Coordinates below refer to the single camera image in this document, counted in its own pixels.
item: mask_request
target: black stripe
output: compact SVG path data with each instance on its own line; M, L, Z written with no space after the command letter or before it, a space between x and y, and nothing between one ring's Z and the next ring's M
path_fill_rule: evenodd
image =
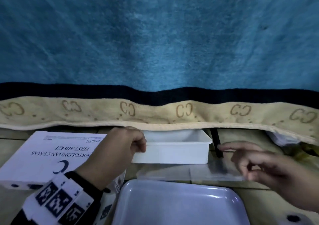
M138 91L127 86L36 84L25 82L0 83L0 101L20 96L65 98L123 98L150 106L162 106L181 101L199 101L210 104L225 102L271 103L288 102L319 109L319 92L299 89L257 90L225 89L208 90L183 87L158 92Z

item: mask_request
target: brown cc logo pattern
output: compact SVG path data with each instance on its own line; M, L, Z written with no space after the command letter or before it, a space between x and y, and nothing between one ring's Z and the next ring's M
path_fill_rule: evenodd
M123 113L128 114L131 117L135 116L135 107L132 103L127 104L127 102L120 102L120 109Z
M232 109L230 110L231 115L239 114L240 116L247 116L251 112L251 106L245 105L241 107L240 104L235 104Z
M290 120L300 120L303 124L308 124L313 122L317 118L318 114L316 112L306 112L302 108L298 108L290 114Z
M82 112L82 108L80 107L80 105L75 102L75 101L71 101L70 103L67 101L67 100L63 100L62 101L62 106L64 107L64 109L66 111L69 111L69 112L73 112L73 111L76 111L76 112Z
M7 106L0 104L0 112L6 116L23 115L25 113L21 104L16 102L10 102Z
M176 107L176 116L178 118L182 118L184 114L186 114L186 116L189 116L192 114L192 112L193 112L193 104L191 104L190 102L185 105L185 112L184 112L183 104L179 104Z

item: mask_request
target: person's right hand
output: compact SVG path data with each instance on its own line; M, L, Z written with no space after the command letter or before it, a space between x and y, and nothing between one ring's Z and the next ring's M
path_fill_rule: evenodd
M247 180L271 188L295 207L319 213L319 176L292 158L245 141L224 143L218 149L235 150L231 161ZM253 170L255 165L261 169Z

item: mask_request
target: beige fabric border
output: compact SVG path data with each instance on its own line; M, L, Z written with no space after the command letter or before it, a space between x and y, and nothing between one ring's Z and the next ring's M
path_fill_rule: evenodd
M319 110L289 103L195 101L164 106L124 99L19 97L0 102L0 127L32 130L56 125L134 126L142 130L245 128L278 132L315 144Z

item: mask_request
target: person's left hand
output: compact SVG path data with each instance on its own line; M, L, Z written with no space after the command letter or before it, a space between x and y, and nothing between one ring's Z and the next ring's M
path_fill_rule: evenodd
M133 127L113 128L75 171L103 190L130 165L135 152L146 151L144 134Z

